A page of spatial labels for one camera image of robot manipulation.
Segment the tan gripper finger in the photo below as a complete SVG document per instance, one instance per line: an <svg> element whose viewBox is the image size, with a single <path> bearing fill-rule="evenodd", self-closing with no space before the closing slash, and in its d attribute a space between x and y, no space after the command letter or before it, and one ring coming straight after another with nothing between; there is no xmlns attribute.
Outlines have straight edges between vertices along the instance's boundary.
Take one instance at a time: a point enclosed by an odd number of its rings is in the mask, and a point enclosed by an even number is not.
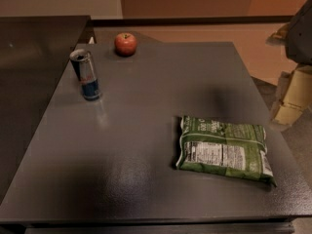
<svg viewBox="0 0 312 234"><path fill-rule="evenodd" d="M266 43L270 45L284 45L286 43L289 28L290 25L288 23L284 24L267 38Z"/></svg>
<svg viewBox="0 0 312 234"><path fill-rule="evenodd" d="M299 64L291 73L281 73L276 100L271 108L271 121L291 126L311 104L312 66Z"/></svg>

